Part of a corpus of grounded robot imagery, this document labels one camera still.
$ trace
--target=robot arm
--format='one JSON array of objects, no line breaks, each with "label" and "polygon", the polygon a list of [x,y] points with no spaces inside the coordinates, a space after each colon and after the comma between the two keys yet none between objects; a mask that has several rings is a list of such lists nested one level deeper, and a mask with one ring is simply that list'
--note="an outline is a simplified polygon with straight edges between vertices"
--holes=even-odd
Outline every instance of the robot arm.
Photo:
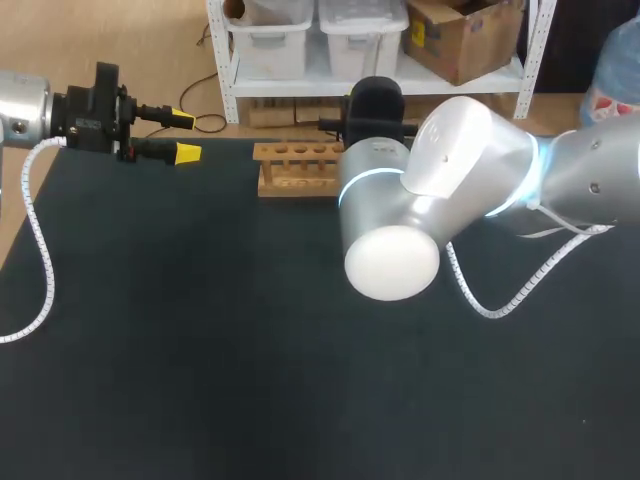
[{"label": "robot arm", "polygon": [[439,252],[477,219],[536,237],[640,221],[640,116],[534,137],[467,97],[443,103],[409,151],[392,138],[350,146],[340,217],[352,285],[400,300],[435,278]]},{"label": "robot arm", "polygon": [[194,128],[195,118],[167,105],[138,106],[118,85],[118,74],[117,65],[98,63],[93,87],[70,86],[60,94],[42,77],[0,71],[0,172],[3,146],[33,148],[56,136],[66,137],[69,148],[114,153],[124,162],[139,156],[169,165],[199,160],[200,147],[131,138],[136,118],[186,129]]}]

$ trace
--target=black mat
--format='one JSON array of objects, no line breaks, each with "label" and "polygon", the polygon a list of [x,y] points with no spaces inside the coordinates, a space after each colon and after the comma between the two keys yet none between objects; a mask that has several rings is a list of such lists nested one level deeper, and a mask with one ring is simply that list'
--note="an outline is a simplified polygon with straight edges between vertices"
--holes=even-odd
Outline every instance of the black mat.
[{"label": "black mat", "polygon": [[[588,242],[508,321],[444,264],[377,303],[347,284],[334,202],[258,201],[252,145],[204,146],[182,169],[59,155],[36,206],[57,298],[0,346],[0,478],[638,478],[640,230]],[[562,240],[456,243],[495,307]],[[43,293],[23,227],[2,333]]]}]

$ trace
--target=storage box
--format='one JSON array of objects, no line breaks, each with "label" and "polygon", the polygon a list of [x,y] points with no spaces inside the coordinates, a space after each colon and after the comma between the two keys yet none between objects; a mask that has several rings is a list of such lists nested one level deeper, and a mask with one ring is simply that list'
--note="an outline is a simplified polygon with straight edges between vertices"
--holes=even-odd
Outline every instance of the storage box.
[{"label": "storage box", "polygon": [[222,11],[236,25],[292,25],[299,23],[296,0],[225,0]]},{"label": "storage box", "polygon": [[461,85],[511,62],[525,0],[473,0],[453,9],[432,0],[409,0],[406,53]]},{"label": "storage box", "polygon": [[447,7],[457,8],[463,6],[471,0],[422,0],[425,5],[446,5]]},{"label": "storage box", "polygon": [[256,80],[297,80],[305,75],[307,31],[313,20],[313,0],[292,0],[291,25],[246,25],[226,19],[240,61],[250,65]]},{"label": "storage box", "polygon": [[320,0],[319,10],[334,77],[395,75],[401,32],[409,26],[404,0]]}]

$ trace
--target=black cable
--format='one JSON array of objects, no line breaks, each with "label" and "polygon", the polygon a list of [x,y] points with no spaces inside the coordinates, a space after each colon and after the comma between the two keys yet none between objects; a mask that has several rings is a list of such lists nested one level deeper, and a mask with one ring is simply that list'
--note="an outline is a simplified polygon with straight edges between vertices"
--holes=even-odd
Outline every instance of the black cable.
[{"label": "black cable", "polygon": [[340,141],[340,132],[335,132],[335,133],[333,133],[333,132],[324,132],[324,133],[326,133],[330,137],[334,137],[336,139],[336,142]]},{"label": "black cable", "polygon": [[[200,37],[200,40],[198,40],[196,45],[198,45],[198,46],[203,45],[204,44],[204,40],[206,38],[211,37],[210,33],[207,35],[207,30],[208,29],[209,29],[209,24],[207,23],[205,25],[204,29],[202,30],[202,36]],[[185,112],[185,109],[184,109],[184,106],[182,105],[182,102],[184,101],[184,97],[187,95],[187,93],[189,93],[191,91],[191,89],[193,89],[194,87],[197,87],[198,85],[200,85],[203,82],[206,82],[207,80],[212,80],[212,79],[216,78],[217,76],[218,76],[218,72],[214,73],[213,75],[209,75],[208,77],[201,78],[200,80],[193,82],[191,85],[189,85],[187,88],[185,88],[184,91],[180,94],[180,100],[178,101],[178,105],[180,106],[180,110]],[[198,124],[197,124],[198,120],[200,120],[202,118],[219,118],[219,119],[222,120],[223,123],[222,123],[222,126],[220,128],[218,128],[218,129],[205,130],[204,128],[198,127]],[[152,137],[157,133],[164,132],[165,130],[169,130],[169,128],[170,127],[159,128],[158,130],[154,130],[153,132],[151,132],[150,134],[148,134],[144,138]],[[194,129],[199,131],[200,133],[206,133],[206,134],[220,133],[225,128],[227,128],[227,119],[225,118],[224,115],[220,115],[219,113],[205,113],[204,115],[198,115],[196,117],[196,125],[195,125]]]},{"label": "black cable", "polygon": [[209,24],[208,24],[208,23],[204,26],[204,29],[202,30],[202,35],[200,36],[200,40],[198,40],[198,41],[196,42],[196,45],[197,45],[198,47],[199,47],[200,45],[204,44],[204,41],[205,41],[207,38],[211,38],[211,34],[210,34],[210,33],[209,33],[209,34],[207,34],[207,30],[209,30]]},{"label": "black cable", "polygon": [[[182,101],[184,100],[184,97],[187,95],[187,93],[191,91],[192,88],[197,87],[198,85],[200,85],[203,82],[206,82],[207,80],[216,78],[217,76],[218,76],[218,72],[214,73],[213,75],[209,75],[208,77],[201,78],[200,80],[193,82],[191,85],[185,88],[184,92],[182,92],[182,95],[180,95],[180,100],[178,100],[178,105],[180,106],[180,110],[182,110],[183,112],[185,111],[184,107],[182,106]],[[208,133],[208,134],[220,133],[222,130],[227,128],[227,119],[223,115],[220,115],[219,113],[205,113],[204,115],[199,115],[196,117],[196,122],[201,118],[220,118],[223,121],[223,125],[222,127],[215,130],[205,130],[203,128],[198,127],[196,123],[195,129],[200,133]]]}]

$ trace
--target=power cord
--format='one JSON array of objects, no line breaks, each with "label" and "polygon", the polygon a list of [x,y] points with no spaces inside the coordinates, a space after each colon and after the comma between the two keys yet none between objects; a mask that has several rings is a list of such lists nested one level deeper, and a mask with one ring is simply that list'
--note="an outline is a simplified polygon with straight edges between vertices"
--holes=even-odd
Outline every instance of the power cord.
[{"label": "power cord", "polygon": [[529,202],[527,204],[527,208],[529,210],[538,210],[540,213],[546,215],[547,217],[549,217],[551,220],[556,222],[561,227],[566,228],[567,230],[569,230],[570,232],[575,233],[576,235],[600,235],[601,233],[604,233],[606,231],[606,230],[605,231],[582,230],[581,228],[575,227],[574,225],[571,225],[569,222],[567,222],[565,219],[563,219],[557,213],[553,212],[552,210],[548,209],[547,207],[544,207],[543,205],[540,205],[540,200],[534,200],[534,201]]},{"label": "power cord", "polygon": [[335,133],[333,133],[333,132],[324,132],[324,133],[326,133],[330,137],[335,138],[336,142],[342,141],[342,139],[340,138],[340,132],[335,132]]},{"label": "power cord", "polygon": [[42,264],[44,266],[45,283],[47,289],[44,304],[42,305],[38,316],[22,330],[19,330],[18,332],[12,333],[10,335],[0,336],[0,344],[15,342],[16,340],[20,340],[21,338],[24,338],[27,335],[33,333],[33,331],[40,325],[42,325],[42,322],[46,320],[47,316],[49,316],[49,312],[51,312],[51,308],[53,307],[53,299],[56,294],[56,281],[53,272],[53,263],[51,263],[51,256],[49,255],[49,249],[47,248],[47,244],[44,241],[44,236],[42,235],[42,230],[40,229],[40,223],[38,222],[36,211],[33,208],[33,199],[31,198],[31,166],[33,165],[33,162],[36,160],[40,152],[42,152],[46,148],[65,147],[66,145],[67,140],[64,137],[53,137],[41,141],[29,152],[27,158],[24,161],[24,166],[22,167],[22,199],[24,200],[24,206],[27,209],[27,218],[29,219],[29,223],[31,224],[31,230],[33,231],[33,235],[36,239],[38,250],[40,250]]},{"label": "power cord", "polygon": [[462,294],[469,302],[469,305],[473,307],[473,309],[482,315],[485,318],[490,320],[499,320],[501,318],[506,317],[511,312],[513,312],[518,306],[524,302],[524,300],[529,296],[529,294],[540,284],[542,279],[551,272],[569,253],[575,250],[577,247],[582,245],[587,240],[593,238],[595,235],[600,235],[602,233],[608,232],[613,227],[606,225],[594,225],[589,229],[585,230],[583,233],[576,235],[573,239],[569,240],[560,250],[554,253],[549,260],[547,260],[536,273],[529,279],[529,281],[520,289],[520,291],[516,294],[513,299],[507,303],[504,307],[499,308],[498,310],[489,310],[482,306],[480,302],[476,299],[473,292],[469,288],[466,279],[464,278],[464,274],[462,273],[462,268],[460,267],[460,263],[458,262],[458,257],[456,256],[456,251],[453,248],[453,244],[449,242],[447,244],[446,250],[447,255],[449,256],[449,262],[451,263],[451,268],[453,269],[453,274],[456,277],[456,281],[458,282],[458,286],[462,291]]},{"label": "power cord", "polygon": [[[205,39],[211,38],[211,34],[207,33],[208,30],[209,30],[209,24],[205,25],[204,29],[202,30],[202,35],[200,36],[200,39],[196,42],[197,46],[202,46],[204,44]],[[201,83],[204,83],[204,82],[206,82],[208,80],[212,80],[212,79],[216,78],[217,76],[218,76],[218,72],[216,72],[216,73],[214,73],[212,75],[209,75],[207,77],[201,78],[200,80],[197,80],[197,81],[193,82],[191,85],[189,85],[187,88],[185,88],[184,91],[180,94],[180,100],[178,101],[178,105],[180,106],[180,110],[183,111],[183,112],[186,111],[184,106],[183,106],[183,102],[184,102],[184,97],[187,96],[187,93],[189,93],[193,88],[197,87]],[[203,118],[219,118],[220,120],[222,120],[222,126],[220,128],[213,129],[213,130],[206,130],[204,128],[200,128],[200,127],[198,127],[198,120],[203,119]],[[148,134],[144,138],[152,137],[152,136],[156,135],[157,133],[164,132],[165,130],[169,130],[170,128],[171,127],[159,128],[158,130],[154,130],[153,132],[151,132],[150,134]],[[212,135],[214,133],[222,132],[225,128],[227,128],[227,119],[225,118],[224,115],[220,115],[219,113],[205,113],[204,115],[198,115],[196,117],[195,130],[197,130],[200,133],[205,133],[207,135]]]}]

